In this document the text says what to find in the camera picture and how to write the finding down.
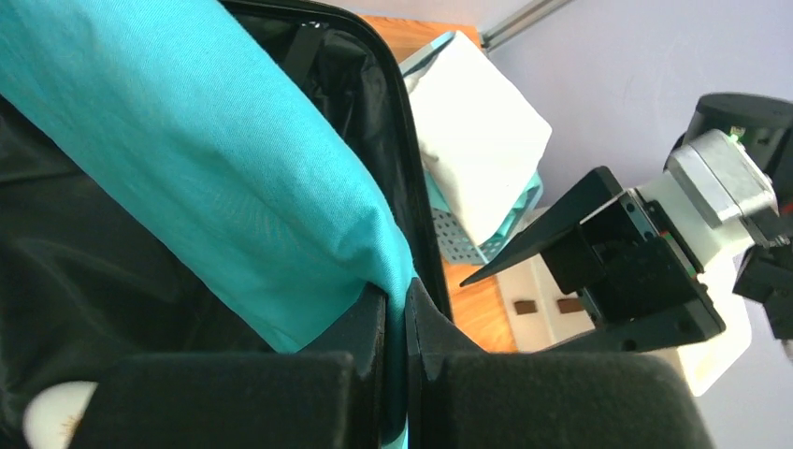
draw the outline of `suitcase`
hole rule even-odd
[[[352,13],[306,1],[223,5],[383,191],[438,309],[449,296],[411,110],[393,55]],[[157,238],[0,97],[0,429],[44,388],[134,355],[271,351]]]

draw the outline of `orange wooden surface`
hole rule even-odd
[[[473,26],[374,16],[363,18],[388,43],[398,62],[447,31],[462,31],[472,41],[480,43],[479,33]],[[444,261],[443,269],[457,326],[487,351],[517,351],[495,278],[461,288],[459,284],[476,271],[477,267],[449,265]]]

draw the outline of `white round object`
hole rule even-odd
[[[95,389],[95,382],[67,382],[39,393],[22,419],[31,449],[66,449]]]

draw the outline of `white cloth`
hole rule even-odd
[[[460,32],[410,99],[425,167],[469,238],[481,245],[537,171],[551,126]]]

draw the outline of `white wall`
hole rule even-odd
[[[791,25],[790,0],[574,0],[493,51],[554,128],[545,202],[598,165],[656,176],[702,94],[793,99]],[[698,404],[719,447],[793,447],[793,366],[749,312],[752,346]]]
[[[529,0],[320,0],[359,14],[474,25],[487,30]]]

